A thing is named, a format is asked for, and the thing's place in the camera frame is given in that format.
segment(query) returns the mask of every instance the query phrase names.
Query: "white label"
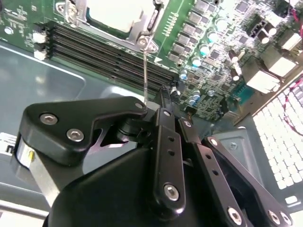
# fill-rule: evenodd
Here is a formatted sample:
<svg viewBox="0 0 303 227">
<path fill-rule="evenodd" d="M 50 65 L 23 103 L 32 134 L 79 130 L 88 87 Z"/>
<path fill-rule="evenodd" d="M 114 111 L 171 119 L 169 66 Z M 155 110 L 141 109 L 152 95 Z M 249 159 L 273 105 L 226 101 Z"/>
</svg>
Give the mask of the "white label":
<svg viewBox="0 0 303 227">
<path fill-rule="evenodd" d="M 162 59 L 161 59 L 161 58 L 156 57 L 156 58 L 155 58 L 154 63 L 157 63 L 157 62 L 160 62 L 160 61 L 162 61 Z"/>
<path fill-rule="evenodd" d="M 16 136 L 7 133 L 0 133 L 0 153 L 11 155 L 12 149 L 16 144 Z"/>
</svg>

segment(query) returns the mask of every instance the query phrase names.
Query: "cable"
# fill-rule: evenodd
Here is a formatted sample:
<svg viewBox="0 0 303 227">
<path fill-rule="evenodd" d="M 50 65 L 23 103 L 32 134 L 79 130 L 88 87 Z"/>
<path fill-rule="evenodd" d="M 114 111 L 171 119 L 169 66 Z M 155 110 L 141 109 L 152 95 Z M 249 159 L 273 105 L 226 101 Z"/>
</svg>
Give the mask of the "cable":
<svg viewBox="0 0 303 227">
<path fill-rule="evenodd" d="M 146 51 L 143 52 L 143 68 L 144 68 L 144 104 L 147 105 L 148 101 L 148 80 L 147 80 L 147 58 Z"/>
<path fill-rule="evenodd" d="M 291 123 L 289 116 L 286 113 L 286 104 L 289 102 L 289 94 L 298 86 L 300 86 L 301 84 L 303 84 L 303 74 L 300 75 L 300 79 L 289 88 L 289 92 L 285 95 L 285 103 L 283 105 L 283 110 L 284 110 L 284 121 L 288 124 L 288 126 L 291 128 L 292 131 L 296 132 L 297 134 L 299 134 L 300 136 L 303 136 L 302 133 L 298 132 L 298 130 L 295 128 L 295 126 Z"/>
<path fill-rule="evenodd" d="M 290 12 L 290 0 L 289 0 L 289 6 L 288 6 L 288 12 Z M 303 27 L 302 27 L 302 23 L 300 22 L 300 19 L 297 15 L 297 12 L 295 9 L 291 10 L 291 15 L 294 17 L 295 22 L 300 24 L 300 37 L 303 41 Z M 288 126 L 291 128 L 292 131 L 294 131 L 295 133 L 297 133 L 300 136 L 303 136 L 302 133 L 300 133 L 295 126 L 291 123 L 291 120 L 289 119 L 289 116 L 286 113 L 286 104 L 289 102 L 289 95 L 290 93 L 298 86 L 300 86 L 303 83 L 303 74 L 300 75 L 300 79 L 293 85 L 290 86 L 289 88 L 289 92 L 285 95 L 285 103 L 283 105 L 283 111 L 284 111 L 284 121 L 288 124 Z"/>
</svg>

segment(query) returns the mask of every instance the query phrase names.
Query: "red wire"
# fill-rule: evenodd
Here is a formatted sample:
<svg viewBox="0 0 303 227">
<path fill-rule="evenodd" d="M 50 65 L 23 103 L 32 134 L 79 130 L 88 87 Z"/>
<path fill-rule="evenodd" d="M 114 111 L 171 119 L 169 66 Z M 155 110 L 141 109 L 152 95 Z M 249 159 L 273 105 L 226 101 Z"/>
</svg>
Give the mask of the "red wire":
<svg viewBox="0 0 303 227">
<path fill-rule="evenodd" d="M 283 105 L 283 110 L 284 110 L 284 121 L 288 124 L 288 126 L 297 134 L 299 134 L 300 136 L 303 136 L 302 133 L 298 132 L 298 130 L 294 127 L 294 125 L 291 123 L 289 116 L 286 114 L 286 104 L 289 102 L 289 94 L 298 86 L 300 86 L 303 83 L 303 74 L 301 74 L 301 78 L 293 85 L 289 88 L 289 92 L 287 93 L 287 95 L 285 95 L 285 103 Z"/>
<path fill-rule="evenodd" d="M 294 17 L 295 22 L 300 23 L 300 36 L 303 38 L 303 28 L 302 28 L 302 23 L 300 22 L 300 19 L 298 18 L 298 15 L 295 11 L 295 9 L 292 9 L 292 15 Z"/>
<path fill-rule="evenodd" d="M 291 13 L 294 17 L 295 22 L 300 24 L 300 37 L 303 39 L 303 27 L 302 27 L 302 23 L 300 22 L 300 19 L 298 18 L 297 12 L 295 11 L 295 9 L 291 10 Z M 302 133 L 298 132 L 298 130 L 295 128 L 295 126 L 291 123 L 291 120 L 289 119 L 289 116 L 286 114 L 286 104 L 289 102 L 289 94 L 298 86 L 300 86 L 300 84 L 303 83 L 303 74 L 300 75 L 300 79 L 289 88 L 289 92 L 287 93 L 287 95 L 285 95 L 285 103 L 283 105 L 283 110 L 284 110 L 284 121 L 288 124 L 288 126 L 291 128 L 292 131 L 296 132 L 297 134 L 299 134 L 300 136 L 303 136 Z"/>
</svg>

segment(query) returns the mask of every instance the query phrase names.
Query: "motherboard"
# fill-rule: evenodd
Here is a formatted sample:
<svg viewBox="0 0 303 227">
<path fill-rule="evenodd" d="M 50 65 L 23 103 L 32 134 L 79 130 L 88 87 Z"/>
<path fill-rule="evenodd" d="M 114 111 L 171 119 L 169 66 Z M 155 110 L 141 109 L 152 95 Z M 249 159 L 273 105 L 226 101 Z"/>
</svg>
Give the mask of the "motherboard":
<svg viewBox="0 0 303 227">
<path fill-rule="evenodd" d="M 255 91 L 277 89 L 280 78 L 296 66 L 286 51 L 301 40 L 291 13 L 299 12 L 300 4 L 0 0 L 0 39 L 41 61 L 60 62 L 139 94 L 144 50 L 151 98 L 162 85 L 170 85 L 179 94 L 182 110 L 190 106 L 197 116 L 217 121 L 226 113 L 239 114 Z M 279 75 L 282 62 L 287 66 Z"/>
</svg>

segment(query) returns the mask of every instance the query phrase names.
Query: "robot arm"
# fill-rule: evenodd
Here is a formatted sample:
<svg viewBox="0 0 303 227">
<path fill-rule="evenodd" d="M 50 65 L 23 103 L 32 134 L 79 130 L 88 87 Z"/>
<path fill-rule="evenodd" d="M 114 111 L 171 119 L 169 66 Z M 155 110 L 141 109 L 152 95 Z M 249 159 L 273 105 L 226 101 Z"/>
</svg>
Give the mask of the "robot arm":
<svg viewBox="0 0 303 227">
<path fill-rule="evenodd" d="M 26 108 L 12 165 L 48 201 L 46 227 L 292 225 L 217 139 L 200 141 L 167 91 L 159 96 L 154 109 L 134 97 Z M 128 141 L 137 148 L 83 174 L 88 151 Z"/>
</svg>

